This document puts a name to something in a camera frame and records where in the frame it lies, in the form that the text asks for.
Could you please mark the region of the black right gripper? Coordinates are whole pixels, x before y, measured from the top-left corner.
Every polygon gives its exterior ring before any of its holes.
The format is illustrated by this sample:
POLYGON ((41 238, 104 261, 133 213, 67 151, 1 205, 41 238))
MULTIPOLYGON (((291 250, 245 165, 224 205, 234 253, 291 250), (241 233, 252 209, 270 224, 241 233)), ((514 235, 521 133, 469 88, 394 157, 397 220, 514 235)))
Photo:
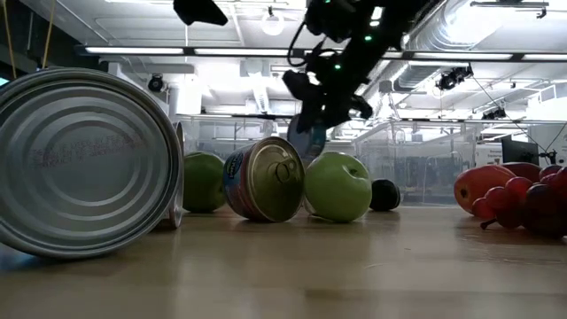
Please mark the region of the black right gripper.
POLYGON ((351 120, 351 110, 363 119, 373 114, 367 101, 355 93, 352 83, 343 80, 343 67, 338 57, 307 57, 302 71, 288 70, 283 82, 290 93, 302 103, 297 118, 297 133, 312 128, 334 128, 351 120))

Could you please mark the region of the green apple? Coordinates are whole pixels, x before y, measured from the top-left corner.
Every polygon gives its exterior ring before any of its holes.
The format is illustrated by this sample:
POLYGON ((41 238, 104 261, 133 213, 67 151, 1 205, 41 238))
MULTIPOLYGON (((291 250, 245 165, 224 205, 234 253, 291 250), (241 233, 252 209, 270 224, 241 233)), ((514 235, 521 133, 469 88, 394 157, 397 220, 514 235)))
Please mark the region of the green apple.
POLYGON ((183 208, 209 213, 225 204, 222 188, 224 162, 209 152, 191 152, 183 159, 183 208))
POLYGON ((305 196, 313 215, 333 222, 353 222, 369 210, 369 171, 354 156, 325 152, 307 168, 305 196))

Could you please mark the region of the blue label tin can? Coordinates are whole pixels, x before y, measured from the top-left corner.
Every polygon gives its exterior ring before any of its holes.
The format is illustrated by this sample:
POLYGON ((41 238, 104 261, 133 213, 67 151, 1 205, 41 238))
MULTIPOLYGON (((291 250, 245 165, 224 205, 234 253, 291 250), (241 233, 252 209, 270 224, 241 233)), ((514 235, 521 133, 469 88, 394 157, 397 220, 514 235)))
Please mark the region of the blue label tin can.
POLYGON ((286 222, 303 199, 305 169, 295 148, 271 136, 233 151, 223 166, 230 208, 254 222, 286 222))

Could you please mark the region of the silver tin can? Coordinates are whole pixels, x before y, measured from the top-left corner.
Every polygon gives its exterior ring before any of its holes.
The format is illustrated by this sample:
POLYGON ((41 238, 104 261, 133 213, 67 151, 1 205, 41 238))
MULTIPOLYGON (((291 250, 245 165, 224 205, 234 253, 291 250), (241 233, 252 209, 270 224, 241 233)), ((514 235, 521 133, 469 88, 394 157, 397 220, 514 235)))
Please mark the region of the silver tin can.
POLYGON ((180 121, 173 121, 165 135, 167 142, 166 180, 159 193, 160 218, 157 230, 177 230, 183 218, 184 131, 180 121))

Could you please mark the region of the green label tuna can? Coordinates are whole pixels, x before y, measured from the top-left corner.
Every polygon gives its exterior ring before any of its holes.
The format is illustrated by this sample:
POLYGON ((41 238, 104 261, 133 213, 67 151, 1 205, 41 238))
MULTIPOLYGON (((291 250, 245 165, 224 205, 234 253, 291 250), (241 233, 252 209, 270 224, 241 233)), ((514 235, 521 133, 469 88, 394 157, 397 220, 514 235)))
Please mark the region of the green label tuna can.
POLYGON ((182 185, 175 127, 135 85, 62 67, 0 86, 0 243, 111 253, 172 219, 182 185))

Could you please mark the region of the dark red mango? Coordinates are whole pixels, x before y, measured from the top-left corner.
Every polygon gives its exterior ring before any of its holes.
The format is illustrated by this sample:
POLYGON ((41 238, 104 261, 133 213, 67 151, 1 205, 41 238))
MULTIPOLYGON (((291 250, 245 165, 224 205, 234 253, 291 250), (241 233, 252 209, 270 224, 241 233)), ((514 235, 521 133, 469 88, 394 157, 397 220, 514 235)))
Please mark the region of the dark red mango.
POLYGON ((507 162, 503 163, 502 166, 510 170, 516 176, 529 179, 533 183, 538 183, 540 181, 541 167, 538 165, 526 162, 507 162))

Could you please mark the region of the red grape bunch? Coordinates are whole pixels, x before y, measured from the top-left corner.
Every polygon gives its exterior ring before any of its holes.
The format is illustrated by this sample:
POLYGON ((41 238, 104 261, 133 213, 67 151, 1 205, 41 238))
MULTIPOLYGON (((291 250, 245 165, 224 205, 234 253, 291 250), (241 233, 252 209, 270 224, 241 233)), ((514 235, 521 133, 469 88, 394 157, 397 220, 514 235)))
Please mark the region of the red grape bunch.
POLYGON ((513 177, 478 198, 471 214, 484 230, 497 223, 507 230, 522 227, 542 237, 567 237, 567 167, 542 168, 538 183, 513 177))

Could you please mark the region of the long ceiling light strip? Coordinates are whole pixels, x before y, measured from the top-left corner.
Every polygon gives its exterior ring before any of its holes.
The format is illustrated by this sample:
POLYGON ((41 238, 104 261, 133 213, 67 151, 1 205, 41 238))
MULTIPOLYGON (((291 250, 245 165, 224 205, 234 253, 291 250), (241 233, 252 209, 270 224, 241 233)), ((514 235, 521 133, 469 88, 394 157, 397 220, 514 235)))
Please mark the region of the long ceiling light strip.
MULTIPOLYGON (((285 58, 287 49, 213 48, 213 47, 136 47, 85 46, 75 47, 79 55, 116 55, 149 57, 232 57, 285 58)), ((494 63, 567 63, 567 52, 486 52, 486 51, 387 51, 384 60, 469 61, 494 63)))

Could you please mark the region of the black plum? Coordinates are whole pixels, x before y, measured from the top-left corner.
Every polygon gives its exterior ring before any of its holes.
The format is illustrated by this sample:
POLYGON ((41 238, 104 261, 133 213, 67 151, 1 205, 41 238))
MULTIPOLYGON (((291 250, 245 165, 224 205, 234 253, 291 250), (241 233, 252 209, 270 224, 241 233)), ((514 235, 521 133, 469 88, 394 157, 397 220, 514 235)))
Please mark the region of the black plum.
POLYGON ((389 179, 376 179, 371 184, 372 200, 369 207, 378 212, 393 210, 401 201, 399 187, 389 179))

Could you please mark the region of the clear plastic bin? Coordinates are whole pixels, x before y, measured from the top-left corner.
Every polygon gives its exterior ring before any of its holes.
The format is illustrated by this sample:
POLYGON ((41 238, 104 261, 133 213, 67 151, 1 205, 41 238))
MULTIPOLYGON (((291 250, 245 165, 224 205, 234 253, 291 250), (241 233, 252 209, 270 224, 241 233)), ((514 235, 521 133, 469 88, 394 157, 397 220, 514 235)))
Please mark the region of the clear plastic bin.
POLYGON ((259 142, 276 132, 270 120, 230 115, 178 116, 183 127, 182 147, 186 153, 210 152, 226 158, 234 150, 259 142))
POLYGON ((373 179, 394 182, 405 206, 454 206, 454 182, 475 167, 478 127, 459 121, 392 121, 353 140, 373 179))

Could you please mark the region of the black spotlight cluster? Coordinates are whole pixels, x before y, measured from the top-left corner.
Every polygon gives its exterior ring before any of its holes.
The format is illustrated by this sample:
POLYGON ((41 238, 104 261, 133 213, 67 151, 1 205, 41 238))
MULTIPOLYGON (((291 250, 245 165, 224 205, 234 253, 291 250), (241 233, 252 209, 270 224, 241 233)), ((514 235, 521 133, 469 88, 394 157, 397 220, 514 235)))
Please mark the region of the black spotlight cluster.
POLYGON ((441 91, 451 90, 473 75, 471 65, 455 67, 448 72, 444 72, 439 80, 436 81, 435 86, 441 91))

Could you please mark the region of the red orange mango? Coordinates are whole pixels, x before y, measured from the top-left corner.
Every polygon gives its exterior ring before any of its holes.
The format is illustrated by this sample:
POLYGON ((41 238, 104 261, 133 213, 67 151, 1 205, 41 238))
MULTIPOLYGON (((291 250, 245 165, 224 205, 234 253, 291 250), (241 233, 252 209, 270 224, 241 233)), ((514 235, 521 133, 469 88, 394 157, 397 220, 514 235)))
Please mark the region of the red orange mango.
POLYGON ((454 182, 454 197, 466 212, 472 213, 473 203, 497 186, 505 186, 516 177, 509 169, 499 165, 474 167, 460 173, 454 182))

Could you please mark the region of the black monitor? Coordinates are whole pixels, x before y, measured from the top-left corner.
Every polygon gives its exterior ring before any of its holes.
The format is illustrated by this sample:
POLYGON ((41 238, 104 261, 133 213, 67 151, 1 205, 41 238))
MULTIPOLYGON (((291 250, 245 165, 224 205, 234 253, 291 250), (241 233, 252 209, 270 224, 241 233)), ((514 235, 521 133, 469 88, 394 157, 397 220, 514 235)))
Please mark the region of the black monitor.
POLYGON ((534 143, 514 141, 510 136, 501 140, 502 161, 540 164, 538 145, 534 143))

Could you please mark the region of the silver ventilation duct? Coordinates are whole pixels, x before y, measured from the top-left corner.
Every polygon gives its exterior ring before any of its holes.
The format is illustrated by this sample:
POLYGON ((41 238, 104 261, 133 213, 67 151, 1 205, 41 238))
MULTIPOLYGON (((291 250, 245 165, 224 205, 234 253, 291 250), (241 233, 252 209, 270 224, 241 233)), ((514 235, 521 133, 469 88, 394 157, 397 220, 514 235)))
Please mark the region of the silver ventilation duct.
POLYGON ((408 43, 414 51, 469 51, 505 22, 517 17, 511 8, 471 6, 473 1, 446 0, 408 43))

